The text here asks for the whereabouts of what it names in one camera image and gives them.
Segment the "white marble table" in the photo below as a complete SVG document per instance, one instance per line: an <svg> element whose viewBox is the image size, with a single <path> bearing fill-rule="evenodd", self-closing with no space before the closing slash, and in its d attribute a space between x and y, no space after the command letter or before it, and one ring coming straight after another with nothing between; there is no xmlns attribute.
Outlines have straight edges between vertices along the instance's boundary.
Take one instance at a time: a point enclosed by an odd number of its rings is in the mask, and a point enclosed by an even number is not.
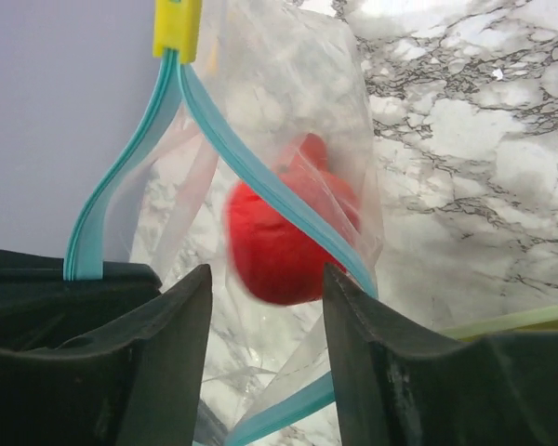
<svg viewBox="0 0 558 446"><path fill-rule="evenodd" d="M558 0L294 3L346 20L359 40L382 186L381 299L434 329L558 304ZM136 259L173 202L175 165L171 154L156 166ZM220 167L174 269L216 271L203 399L227 424L237 395L256 393L233 372L258 367L264 385L320 314L296 308L287 326L257 308L241 315L257 344L239 346L219 250L233 181ZM335 407L255 444L340 444Z"/></svg>

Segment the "clear plastic bag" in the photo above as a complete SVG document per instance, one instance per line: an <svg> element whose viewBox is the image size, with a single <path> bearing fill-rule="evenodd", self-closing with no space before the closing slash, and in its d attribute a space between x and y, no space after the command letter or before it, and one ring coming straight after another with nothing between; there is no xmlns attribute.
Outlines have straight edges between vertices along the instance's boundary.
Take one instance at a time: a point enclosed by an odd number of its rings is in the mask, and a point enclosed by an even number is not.
<svg viewBox="0 0 558 446"><path fill-rule="evenodd" d="M170 280L212 265L201 398L211 424L234 428L226 444L249 444L331 401L321 304L310 302L320 298L325 261L377 294L382 226L365 84L346 24L274 0L204 2L197 60L179 68L179 83L227 164ZM153 232L164 234L179 223L155 220ZM137 248L152 265L177 254L162 238L143 237Z"/></svg>

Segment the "marble surface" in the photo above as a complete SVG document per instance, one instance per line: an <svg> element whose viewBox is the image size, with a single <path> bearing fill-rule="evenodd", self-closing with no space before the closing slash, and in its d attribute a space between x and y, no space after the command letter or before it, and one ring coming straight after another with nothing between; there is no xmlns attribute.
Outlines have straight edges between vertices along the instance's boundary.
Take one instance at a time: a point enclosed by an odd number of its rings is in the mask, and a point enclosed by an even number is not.
<svg viewBox="0 0 558 446"><path fill-rule="evenodd" d="M558 0L293 3L358 38L384 215L380 298L434 329L558 304ZM152 254L181 163L172 151L153 170L137 260ZM221 224L234 180L220 164L166 280L201 262L216 271L202 397L228 426L302 339L301 363L316 355L306 379L326 367L318 304L236 310L245 297L225 279ZM254 444L340 444L335 407Z"/></svg>

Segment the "gray vein marble pattern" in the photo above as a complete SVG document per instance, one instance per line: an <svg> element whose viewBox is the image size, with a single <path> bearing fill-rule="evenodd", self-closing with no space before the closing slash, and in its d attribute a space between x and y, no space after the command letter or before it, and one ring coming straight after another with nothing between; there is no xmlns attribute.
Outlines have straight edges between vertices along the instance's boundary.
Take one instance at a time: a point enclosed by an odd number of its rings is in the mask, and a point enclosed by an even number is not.
<svg viewBox="0 0 558 446"><path fill-rule="evenodd" d="M358 38L384 215L380 298L433 329L558 304L558 0L291 3L345 20ZM181 161L172 151L153 169L138 261L165 224ZM217 271L202 396L227 425L320 314L318 303L236 310L221 225L234 181L220 164L166 280L201 262ZM254 444L340 444L335 407Z"/></svg>

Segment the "plastic bag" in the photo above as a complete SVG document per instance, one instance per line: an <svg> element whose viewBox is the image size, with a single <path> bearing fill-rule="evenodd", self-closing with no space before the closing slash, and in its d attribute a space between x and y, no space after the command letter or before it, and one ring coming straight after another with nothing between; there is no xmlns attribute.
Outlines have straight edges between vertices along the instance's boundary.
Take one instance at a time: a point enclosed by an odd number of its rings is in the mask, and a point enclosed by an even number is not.
<svg viewBox="0 0 558 446"><path fill-rule="evenodd" d="M174 272L212 264L215 302L201 396L217 418L211 423L235 427L226 444L248 444L326 406L332 385L320 303L269 306L252 296L252 283L246 290L245 271L262 257L244 240L231 246L224 237L231 226L225 202L237 175L377 295L382 229L365 84L346 24L274 0L204 2L197 60L179 68L179 84L227 165L213 177ZM308 134L326 144L325 168L304 149ZM142 251L151 255L155 243ZM175 255L165 249L173 243L159 245L154 265ZM279 281L286 277L278 274Z"/></svg>

